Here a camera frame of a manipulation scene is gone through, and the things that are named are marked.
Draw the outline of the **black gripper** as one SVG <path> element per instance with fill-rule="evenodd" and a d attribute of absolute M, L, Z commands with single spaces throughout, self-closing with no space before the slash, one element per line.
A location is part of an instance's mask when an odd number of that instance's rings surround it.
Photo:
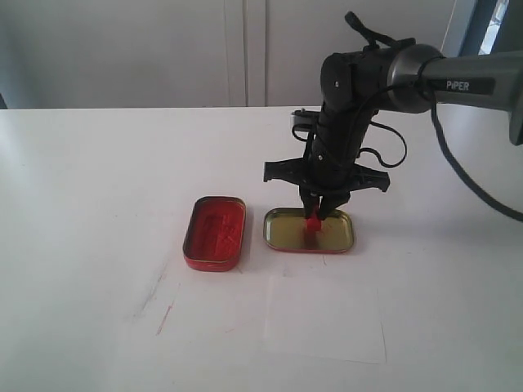
<path fill-rule="evenodd" d="M 307 134 L 299 158 L 264 163 L 263 180 L 282 180 L 300 187 L 304 217 L 315 213 L 315 194 L 321 197 L 317 217 L 325 220 L 348 203 L 348 194 L 362 189 L 389 188 L 384 171 L 355 163 L 371 120 L 378 110 L 370 106 L 334 113 L 323 107 L 315 133 Z"/>

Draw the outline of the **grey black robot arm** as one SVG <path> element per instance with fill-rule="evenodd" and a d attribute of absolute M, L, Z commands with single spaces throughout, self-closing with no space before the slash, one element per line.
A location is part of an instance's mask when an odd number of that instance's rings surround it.
<path fill-rule="evenodd" d="M 292 132 L 306 133 L 300 158 L 268 162 L 265 180 L 299 189 L 306 217 L 324 220 L 362 189 L 386 191 L 388 164 L 362 167 L 364 137 L 382 110 L 429 112 L 440 150 L 458 178 L 495 211 L 520 221 L 522 214 L 483 190 L 452 155 L 437 114 L 440 104 L 506 112 L 509 139 L 522 142 L 522 55 L 520 52 L 446 58 L 434 47 L 366 47 L 327 57 L 320 72 L 323 103 L 318 112 L 294 113 Z"/>

